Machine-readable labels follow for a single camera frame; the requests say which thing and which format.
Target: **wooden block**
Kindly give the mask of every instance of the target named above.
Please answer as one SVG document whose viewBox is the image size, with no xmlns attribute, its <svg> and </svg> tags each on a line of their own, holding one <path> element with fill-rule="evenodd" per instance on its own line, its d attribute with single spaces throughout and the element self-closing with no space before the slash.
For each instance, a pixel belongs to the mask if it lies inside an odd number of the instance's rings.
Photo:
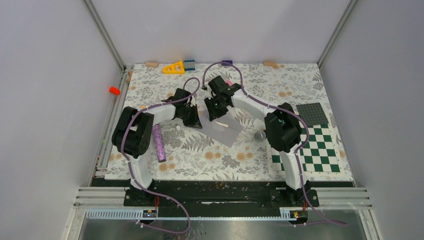
<svg viewBox="0 0 424 240">
<path fill-rule="evenodd" d="M 169 66 L 162 68 L 162 72 L 164 74 L 184 74 L 186 70 L 184 70 L 183 61 L 176 62 Z"/>
<path fill-rule="evenodd" d="M 128 78 L 125 80 L 126 84 L 130 84 L 132 77 L 133 77 L 133 71 L 128 71 Z"/>
<path fill-rule="evenodd" d="M 146 64 L 146 67 L 151 67 L 151 68 L 159 67 L 159 63 L 157 63 L 157 62 L 147 61 L 145 64 Z"/>
<path fill-rule="evenodd" d="M 276 62 L 273 62 L 273 61 L 264 61 L 263 65 L 267 66 L 267 67 L 273 67 L 274 69 L 280 68 L 280 67 L 278 67 L 278 64 Z"/>
</svg>

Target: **wooden stick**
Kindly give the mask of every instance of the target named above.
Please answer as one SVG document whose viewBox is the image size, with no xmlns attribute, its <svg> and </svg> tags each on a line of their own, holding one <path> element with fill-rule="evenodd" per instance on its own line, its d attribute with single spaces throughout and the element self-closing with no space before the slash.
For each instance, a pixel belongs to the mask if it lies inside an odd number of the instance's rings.
<svg viewBox="0 0 424 240">
<path fill-rule="evenodd" d="M 133 71 L 128 71 L 128 78 L 125 80 L 126 84 L 130 84 L 132 77 L 133 77 Z"/>
<path fill-rule="evenodd" d="M 151 61 L 147 61 L 145 63 L 146 67 L 151 67 L 151 68 L 157 68 L 159 66 L 159 63 L 157 62 L 151 62 Z"/>
<path fill-rule="evenodd" d="M 280 68 L 280 67 L 278 67 L 278 64 L 276 62 L 273 62 L 273 61 L 264 61 L 263 65 L 267 66 L 267 67 L 273 67 L 274 69 Z"/>
<path fill-rule="evenodd" d="M 215 121 L 215 123 L 217 123 L 217 124 L 219 124 L 219 125 L 221 125 L 223 127 L 228 128 L 228 124 L 225 124 L 225 123 L 222 123 L 222 122 L 219 122 L 219 121 Z"/>
</svg>

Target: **purple glittery cylinder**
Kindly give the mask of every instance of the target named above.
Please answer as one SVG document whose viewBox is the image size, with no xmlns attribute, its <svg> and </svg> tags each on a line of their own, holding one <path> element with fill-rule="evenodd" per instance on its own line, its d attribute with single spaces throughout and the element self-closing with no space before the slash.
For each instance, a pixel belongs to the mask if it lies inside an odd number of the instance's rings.
<svg viewBox="0 0 424 240">
<path fill-rule="evenodd" d="M 153 126 L 151 133 L 153 134 L 153 141 L 154 147 L 156 148 L 157 160 L 159 161 L 159 163 L 163 163 L 167 160 L 167 157 L 165 156 L 164 140 L 162 139 L 162 131 L 159 124 Z"/>
</svg>

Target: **blue lego brick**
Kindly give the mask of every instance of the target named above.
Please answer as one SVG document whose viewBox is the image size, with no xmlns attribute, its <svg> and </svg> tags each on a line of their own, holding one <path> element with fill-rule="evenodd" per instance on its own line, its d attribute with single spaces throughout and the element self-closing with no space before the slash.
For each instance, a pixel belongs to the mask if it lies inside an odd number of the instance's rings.
<svg viewBox="0 0 424 240">
<path fill-rule="evenodd" d="M 184 65 L 184 70 L 186 71 L 196 70 L 194 60 L 185 60 L 182 64 Z"/>
<path fill-rule="evenodd" d="M 221 62 L 229 63 L 231 65 L 233 64 L 232 60 L 222 60 Z M 221 63 L 221 66 L 229 66 L 228 64 L 225 64 L 225 63 Z"/>
</svg>

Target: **red cap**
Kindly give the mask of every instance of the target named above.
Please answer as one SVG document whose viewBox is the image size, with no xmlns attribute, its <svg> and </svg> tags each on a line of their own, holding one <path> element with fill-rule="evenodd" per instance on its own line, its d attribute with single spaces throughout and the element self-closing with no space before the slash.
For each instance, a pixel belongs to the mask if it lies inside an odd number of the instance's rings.
<svg viewBox="0 0 424 240">
<path fill-rule="evenodd" d="M 120 91 L 118 88 L 114 87 L 114 86 L 111 86 L 111 87 L 109 88 L 109 92 L 110 92 L 110 93 L 113 93 L 113 94 L 115 94 L 115 95 L 119 95 L 119 94 L 121 94 L 121 91 Z"/>
</svg>

